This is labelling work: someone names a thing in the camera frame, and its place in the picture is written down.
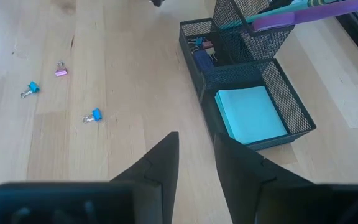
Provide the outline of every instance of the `wooden surface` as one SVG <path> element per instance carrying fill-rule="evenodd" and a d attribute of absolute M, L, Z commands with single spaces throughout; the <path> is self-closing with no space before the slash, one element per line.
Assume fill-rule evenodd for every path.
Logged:
<path fill-rule="evenodd" d="M 0 0 L 0 183 L 109 180 L 179 131 L 173 222 L 230 223 L 178 44 L 179 22 L 211 6 Z M 277 58 L 318 128 L 260 153 L 315 182 L 358 183 L 358 48 L 328 19 L 297 26 Z M 31 80 L 40 93 L 21 99 Z M 83 124 L 95 107 L 102 122 Z"/>

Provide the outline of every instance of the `mesh desk organizer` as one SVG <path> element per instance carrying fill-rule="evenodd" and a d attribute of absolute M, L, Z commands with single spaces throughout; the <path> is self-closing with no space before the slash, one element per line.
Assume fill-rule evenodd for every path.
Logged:
<path fill-rule="evenodd" d="M 316 128 L 273 58 L 294 26 L 256 32 L 246 23 L 245 17 L 268 6 L 269 0 L 217 0 L 213 18 L 180 23 L 179 42 L 212 139 L 224 133 L 255 151 Z M 189 44 L 195 39 L 212 42 L 216 60 Z M 248 98 L 238 97 L 240 92 Z"/>

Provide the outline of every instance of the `black mesh organizer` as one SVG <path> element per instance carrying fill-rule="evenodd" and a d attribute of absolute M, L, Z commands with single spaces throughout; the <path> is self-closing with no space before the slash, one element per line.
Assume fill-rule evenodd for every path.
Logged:
<path fill-rule="evenodd" d="M 188 40 L 207 37 L 213 42 L 216 58 L 214 67 L 201 71 L 193 58 Z M 316 128 L 299 96 L 281 66 L 274 58 L 247 63 L 235 63 L 212 19 L 198 19 L 180 23 L 180 45 L 195 86 L 204 117 L 212 138 L 227 133 L 215 95 L 218 90 L 264 86 L 288 134 L 248 144 L 253 150 L 265 149 L 293 142 Z"/>
<path fill-rule="evenodd" d="M 294 26 L 255 31 L 246 18 L 269 6 L 270 0 L 216 0 L 213 21 L 237 63 L 274 57 Z"/>

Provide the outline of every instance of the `light blue sticky notes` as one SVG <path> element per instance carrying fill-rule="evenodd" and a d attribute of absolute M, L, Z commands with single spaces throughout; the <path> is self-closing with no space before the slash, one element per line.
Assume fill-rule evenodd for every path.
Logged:
<path fill-rule="evenodd" d="M 230 137 L 242 144 L 287 134 L 264 86 L 219 90 L 215 100 Z"/>

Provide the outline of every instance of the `sticky note pad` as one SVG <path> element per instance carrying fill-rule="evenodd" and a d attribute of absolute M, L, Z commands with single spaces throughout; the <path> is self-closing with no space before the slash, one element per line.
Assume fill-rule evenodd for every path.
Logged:
<path fill-rule="evenodd" d="M 219 90 L 215 100 L 230 137 L 242 144 L 287 134 L 264 86 Z"/>

